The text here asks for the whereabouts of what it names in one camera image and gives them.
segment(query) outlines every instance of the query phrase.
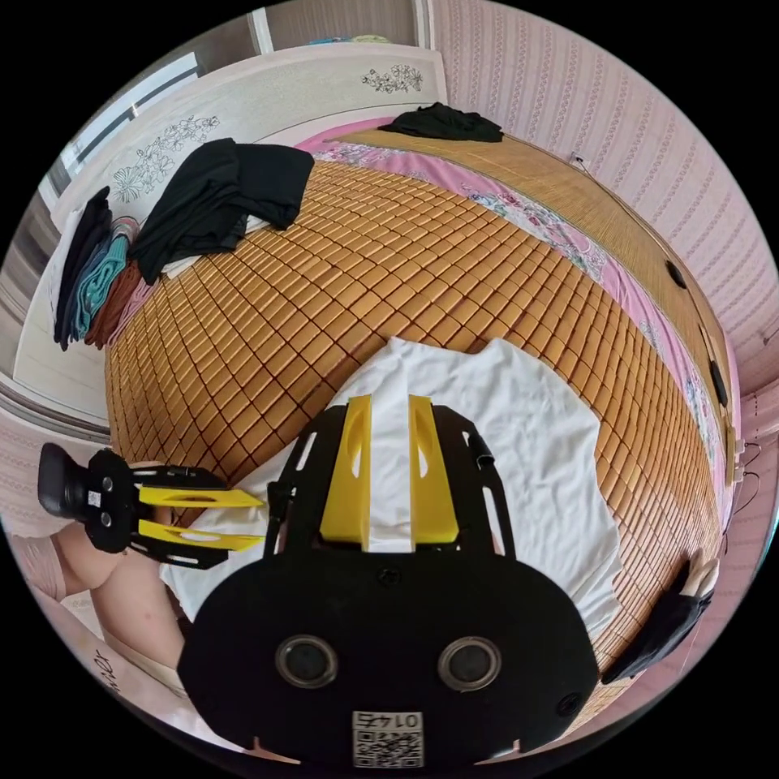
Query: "camera lens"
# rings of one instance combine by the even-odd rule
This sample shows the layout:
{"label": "camera lens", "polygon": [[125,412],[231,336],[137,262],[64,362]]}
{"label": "camera lens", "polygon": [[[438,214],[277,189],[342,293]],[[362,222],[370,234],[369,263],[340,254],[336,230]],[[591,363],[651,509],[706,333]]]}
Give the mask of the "camera lens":
{"label": "camera lens", "polygon": [[276,668],[291,685],[315,690],[335,679],[338,659],[326,641],[313,635],[295,635],[279,645]]}
{"label": "camera lens", "polygon": [[483,689],[500,669],[501,654],[495,644],[475,636],[453,641],[438,659],[441,680],[458,692]]}

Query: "pink bedsheet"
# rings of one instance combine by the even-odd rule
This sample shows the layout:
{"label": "pink bedsheet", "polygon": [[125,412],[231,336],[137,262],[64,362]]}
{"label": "pink bedsheet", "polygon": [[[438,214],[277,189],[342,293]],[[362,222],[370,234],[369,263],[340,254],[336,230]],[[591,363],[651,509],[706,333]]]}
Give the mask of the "pink bedsheet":
{"label": "pink bedsheet", "polygon": [[[556,248],[607,291],[654,346],[682,391],[704,444],[721,526],[725,527],[730,516],[733,489],[725,486],[725,447],[716,409],[712,408],[698,368],[681,338],[643,287],[603,247],[543,205],[494,179],[426,154],[328,140],[347,132],[375,127],[384,121],[374,119],[359,123],[359,126],[338,127],[308,139],[299,147],[320,160],[411,176],[468,197]],[[730,349],[728,357],[733,377],[730,397],[734,398],[734,426],[738,435],[738,383]]]}

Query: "qr code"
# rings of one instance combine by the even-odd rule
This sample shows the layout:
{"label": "qr code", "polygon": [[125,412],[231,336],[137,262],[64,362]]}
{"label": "qr code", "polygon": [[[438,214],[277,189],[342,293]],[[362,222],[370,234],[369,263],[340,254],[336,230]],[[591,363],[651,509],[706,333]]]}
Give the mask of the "qr code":
{"label": "qr code", "polygon": [[356,768],[422,768],[424,736],[418,714],[355,712]]}

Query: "white cloth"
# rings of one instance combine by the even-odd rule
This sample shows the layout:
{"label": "white cloth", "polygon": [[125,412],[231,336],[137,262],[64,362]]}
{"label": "white cloth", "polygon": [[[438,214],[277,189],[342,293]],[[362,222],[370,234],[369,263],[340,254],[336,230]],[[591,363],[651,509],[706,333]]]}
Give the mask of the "white cloth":
{"label": "white cloth", "polygon": [[[372,395],[369,552],[411,551],[408,396],[430,397],[471,420],[495,456],[517,558],[548,576],[576,604],[595,638],[619,610],[619,531],[598,489],[599,423],[544,363],[494,340],[478,355],[393,338],[343,386],[331,405]],[[288,446],[240,483],[264,497]],[[209,510],[198,530],[263,535],[266,509]],[[493,534],[500,539],[497,518]],[[209,571],[161,566],[161,577],[194,619],[209,593],[262,555],[260,542]]]}
{"label": "white cloth", "polygon": [[[253,233],[255,230],[259,230],[262,227],[267,227],[268,222],[263,221],[262,219],[259,219],[258,217],[252,217],[250,216],[246,220],[246,235],[249,235],[249,233]],[[168,278],[176,278],[181,273],[183,273],[187,268],[190,268],[192,265],[194,265],[201,257],[202,255],[198,255],[195,257],[184,257],[183,260],[176,260],[175,262],[169,262],[167,265],[163,265],[162,272],[168,277]]]}
{"label": "white cloth", "polygon": [[59,288],[62,285],[62,271],[65,269],[65,260],[73,243],[75,229],[79,226],[81,217],[84,215],[84,206],[77,211],[71,211],[65,220],[65,226],[62,228],[62,234],[59,238],[57,248],[52,252],[49,263],[46,267],[46,275],[49,279],[49,306],[46,310],[46,319],[48,320],[49,335],[54,337],[54,325],[57,322],[57,303],[59,302]]}

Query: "woven mat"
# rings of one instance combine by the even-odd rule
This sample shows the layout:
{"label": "woven mat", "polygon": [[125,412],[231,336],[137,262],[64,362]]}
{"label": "woven mat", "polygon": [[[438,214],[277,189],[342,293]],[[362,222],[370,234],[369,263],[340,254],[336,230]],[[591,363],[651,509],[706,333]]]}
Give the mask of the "woven mat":
{"label": "woven mat", "polygon": [[[689,294],[679,289],[668,275],[665,269],[666,255],[639,224],[642,222],[641,217],[629,206],[623,208],[615,202],[613,195],[604,192],[581,170],[543,149],[510,137],[504,138],[500,144],[486,144],[413,138],[395,132],[365,130],[338,140],[432,154],[489,176],[552,209],[619,260],[650,294],[690,352],[708,390],[712,408],[717,410],[719,402],[709,372],[708,352],[698,329],[701,321],[713,341],[717,364],[730,395],[730,364],[725,336],[692,274],[687,271],[685,278],[700,310],[700,320],[691,305]],[[674,263],[684,269],[684,263],[674,250],[659,235],[657,237],[673,257]],[[726,440],[729,424],[730,409],[727,421],[723,420],[721,424],[723,441]]]}
{"label": "woven mat", "polygon": [[[597,473],[624,565],[622,611],[596,643],[604,668],[682,558],[717,548],[703,444],[619,306],[551,247],[466,198],[317,162],[293,227],[257,231],[164,281],[110,350],[114,446],[131,462],[200,465],[234,483],[294,440],[394,335],[471,353],[505,338],[601,419]],[[579,722],[623,687],[599,688]]]}

